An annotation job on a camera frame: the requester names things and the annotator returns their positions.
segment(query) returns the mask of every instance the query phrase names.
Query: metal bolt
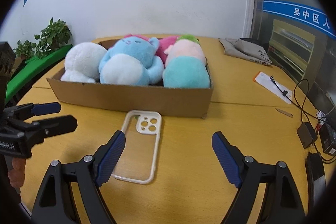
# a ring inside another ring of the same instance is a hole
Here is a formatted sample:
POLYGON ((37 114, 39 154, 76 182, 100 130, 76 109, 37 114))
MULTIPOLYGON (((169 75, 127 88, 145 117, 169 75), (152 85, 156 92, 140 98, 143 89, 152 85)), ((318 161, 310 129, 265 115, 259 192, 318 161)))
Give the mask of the metal bolt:
POLYGON ((278 165, 279 165, 281 168, 285 168, 285 167, 287 166, 286 163, 283 162, 283 161, 278 162, 278 165))
POLYGON ((251 156, 246 156, 246 157, 244 158, 244 160, 245 160, 246 162, 251 163, 251 162, 254 161, 254 158, 252 158, 251 156))
POLYGON ((93 159, 93 157, 91 155, 87 155, 87 156, 84 157, 85 162, 90 162, 90 161, 92 161, 92 159, 93 159))
POLYGON ((58 163, 59 163, 58 160, 53 160, 50 165, 51 166, 56 166, 56 165, 58 165, 58 163))

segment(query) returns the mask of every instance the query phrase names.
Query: blue plush toy's white belly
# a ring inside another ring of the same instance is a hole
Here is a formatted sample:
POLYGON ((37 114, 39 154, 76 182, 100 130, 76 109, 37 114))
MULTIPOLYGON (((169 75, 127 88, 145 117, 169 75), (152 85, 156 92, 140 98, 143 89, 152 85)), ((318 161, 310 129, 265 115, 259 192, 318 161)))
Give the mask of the blue plush toy's white belly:
POLYGON ((139 60, 126 54, 113 56, 100 73, 100 82, 105 84, 148 85, 142 83, 143 80, 144 67, 139 60))

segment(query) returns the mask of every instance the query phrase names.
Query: green plant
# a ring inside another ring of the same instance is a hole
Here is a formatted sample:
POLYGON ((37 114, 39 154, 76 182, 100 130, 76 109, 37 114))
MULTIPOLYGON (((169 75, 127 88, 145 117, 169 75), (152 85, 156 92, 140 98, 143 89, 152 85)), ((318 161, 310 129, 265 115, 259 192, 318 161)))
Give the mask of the green plant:
POLYGON ((24 43, 21 43, 21 40, 17 42, 17 48, 15 48, 16 57, 21 57, 21 59, 30 59, 35 55, 34 48, 36 48, 36 43, 29 42, 26 40, 24 43))
POLYGON ((71 32, 66 22, 60 19, 53 22, 53 18, 51 18, 49 25, 41 31, 41 35, 36 34, 34 37, 36 40, 40 40, 36 47, 36 56, 42 58, 62 45, 68 44, 71 32))

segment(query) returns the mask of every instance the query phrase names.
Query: clear phone case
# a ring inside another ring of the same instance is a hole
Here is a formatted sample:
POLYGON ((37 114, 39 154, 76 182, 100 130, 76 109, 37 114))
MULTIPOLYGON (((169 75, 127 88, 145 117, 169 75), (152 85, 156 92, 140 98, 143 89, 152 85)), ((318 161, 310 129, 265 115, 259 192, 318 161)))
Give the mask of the clear phone case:
POLYGON ((121 129, 126 136, 126 145, 112 172, 114 178, 140 184, 153 180, 161 120, 161 115, 153 111, 132 110, 127 113, 121 129))

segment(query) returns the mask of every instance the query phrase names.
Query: blue plush toy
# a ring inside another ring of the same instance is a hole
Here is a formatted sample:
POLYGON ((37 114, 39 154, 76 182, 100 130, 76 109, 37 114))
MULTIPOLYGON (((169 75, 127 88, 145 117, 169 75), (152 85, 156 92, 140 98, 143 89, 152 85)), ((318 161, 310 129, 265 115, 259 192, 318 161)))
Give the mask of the blue plush toy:
POLYGON ((117 41, 99 64, 100 83, 116 85, 154 85, 162 79, 164 65, 155 53, 156 37, 148 41, 136 35, 117 41))
POLYGON ((173 58, 163 72, 165 88, 207 89, 210 78, 204 63, 192 56, 173 58))

